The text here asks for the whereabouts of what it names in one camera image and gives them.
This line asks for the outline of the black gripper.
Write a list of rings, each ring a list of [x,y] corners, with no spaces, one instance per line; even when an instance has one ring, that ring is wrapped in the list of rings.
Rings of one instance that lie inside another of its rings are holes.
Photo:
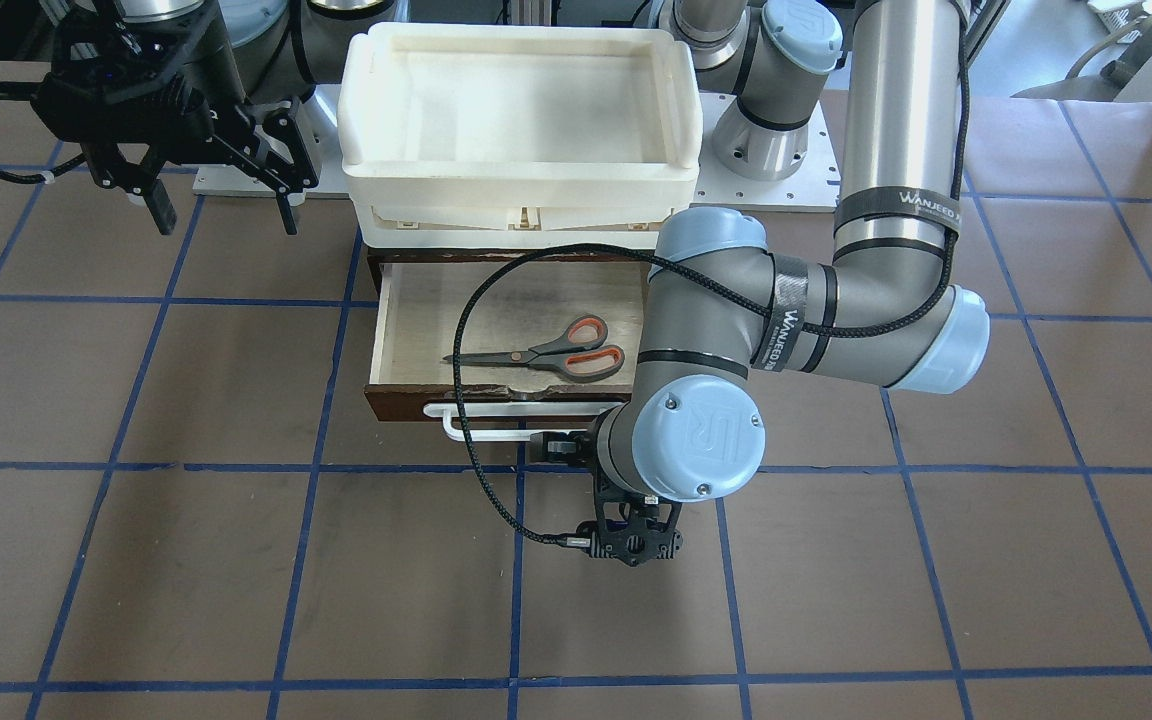
[[[589,471],[599,469],[598,446],[594,430],[558,432],[544,430],[526,439],[526,462],[529,464],[562,464]]]

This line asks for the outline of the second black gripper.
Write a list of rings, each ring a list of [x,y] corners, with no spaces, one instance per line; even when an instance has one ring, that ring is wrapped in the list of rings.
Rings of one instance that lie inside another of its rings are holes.
[[[320,179],[302,103],[247,103],[223,20],[63,20],[33,109],[86,151],[97,185],[141,200],[164,236],[177,223],[166,161],[230,165],[268,187],[287,234],[298,233],[291,197]]]

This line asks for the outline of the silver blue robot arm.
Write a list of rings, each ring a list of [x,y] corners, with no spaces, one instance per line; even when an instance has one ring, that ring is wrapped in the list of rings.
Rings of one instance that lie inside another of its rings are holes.
[[[631,400],[590,429],[532,438],[538,461],[635,495],[732,495],[767,445],[748,376],[804,372],[952,393],[990,341],[986,304],[952,286],[969,94],[965,1],[859,1],[846,156],[828,264],[770,250],[733,209],[672,217],[655,250],[753,302],[668,270],[647,278]]]

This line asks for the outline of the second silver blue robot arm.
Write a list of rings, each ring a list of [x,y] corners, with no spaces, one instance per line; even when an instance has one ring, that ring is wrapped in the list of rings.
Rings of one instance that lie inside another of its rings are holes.
[[[60,20],[31,106],[81,147],[97,185],[141,200],[162,234],[177,222],[159,179],[168,162],[228,165],[270,187],[288,234],[291,197],[319,182],[300,94],[251,103],[215,1],[76,6]]]

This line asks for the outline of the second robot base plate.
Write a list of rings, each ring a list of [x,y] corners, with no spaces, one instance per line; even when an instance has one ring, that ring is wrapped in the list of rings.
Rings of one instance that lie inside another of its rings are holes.
[[[314,141],[317,156],[321,160],[319,182],[306,190],[306,199],[347,200],[349,195],[344,173],[342,170],[342,152],[338,135],[338,94],[314,94],[303,105],[300,119],[308,118]],[[225,197],[264,197],[270,199],[273,191],[270,187],[247,177],[247,174],[233,167],[221,165],[200,165],[197,168],[192,190],[200,196]]]

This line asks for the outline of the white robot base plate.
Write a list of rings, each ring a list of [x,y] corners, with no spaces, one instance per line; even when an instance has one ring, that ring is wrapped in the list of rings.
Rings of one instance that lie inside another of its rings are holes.
[[[776,182],[744,179],[723,167],[710,149],[710,135],[723,111],[735,103],[733,94],[700,94],[703,141],[700,169],[694,206],[723,206],[748,211],[823,211],[836,209],[841,190],[840,162],[829,138],[823,104],[814,106],[808,124],[810,137],[799,169]]]

